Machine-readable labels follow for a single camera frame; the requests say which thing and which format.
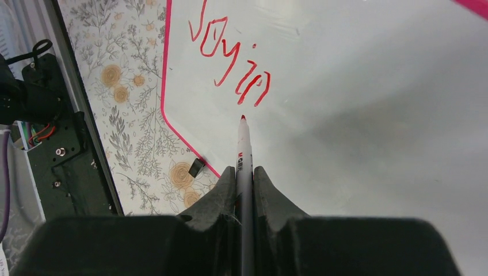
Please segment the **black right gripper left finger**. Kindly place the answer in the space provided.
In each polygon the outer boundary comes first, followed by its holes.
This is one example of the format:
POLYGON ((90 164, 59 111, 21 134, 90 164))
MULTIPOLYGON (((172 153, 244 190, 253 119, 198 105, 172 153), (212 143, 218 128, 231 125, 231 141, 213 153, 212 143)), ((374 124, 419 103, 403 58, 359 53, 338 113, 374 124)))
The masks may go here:
POLYGON ((178 215, 188 250, 183 275, 232 274, 236 193, 235 168, 228 166, 213 189, 178 215))

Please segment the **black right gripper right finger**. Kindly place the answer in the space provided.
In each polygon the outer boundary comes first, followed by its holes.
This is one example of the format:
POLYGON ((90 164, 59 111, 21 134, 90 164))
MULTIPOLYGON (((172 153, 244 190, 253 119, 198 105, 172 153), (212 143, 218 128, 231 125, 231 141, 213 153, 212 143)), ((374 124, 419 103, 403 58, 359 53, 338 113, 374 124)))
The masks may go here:
POLYGON ((308 215, 275 187, 262 166, 254 169, 253 223, 256 275, 294 275, 300 251, 296 222, 308 215))

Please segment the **white red whiteboard marker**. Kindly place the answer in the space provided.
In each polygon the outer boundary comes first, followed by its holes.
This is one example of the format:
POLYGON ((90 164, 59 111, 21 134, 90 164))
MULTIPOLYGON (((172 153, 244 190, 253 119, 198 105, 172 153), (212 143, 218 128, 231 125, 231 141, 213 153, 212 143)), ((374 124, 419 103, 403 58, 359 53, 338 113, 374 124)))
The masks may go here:
POLYGON ((244 115, 238 127, 236 186, 237 211, 241 222, 239 273, 254 275, 253 160, 250 129, 244 115))

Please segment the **pink framed whiteboard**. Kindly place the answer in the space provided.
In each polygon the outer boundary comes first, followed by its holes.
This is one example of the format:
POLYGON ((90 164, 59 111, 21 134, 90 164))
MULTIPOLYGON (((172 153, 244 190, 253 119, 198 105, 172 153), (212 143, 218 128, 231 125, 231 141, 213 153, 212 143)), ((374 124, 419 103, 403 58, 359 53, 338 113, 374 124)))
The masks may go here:
POLYGON ((487 274, 486 1, 168 1, 162 115, 309 214, 416 217, 487 274))

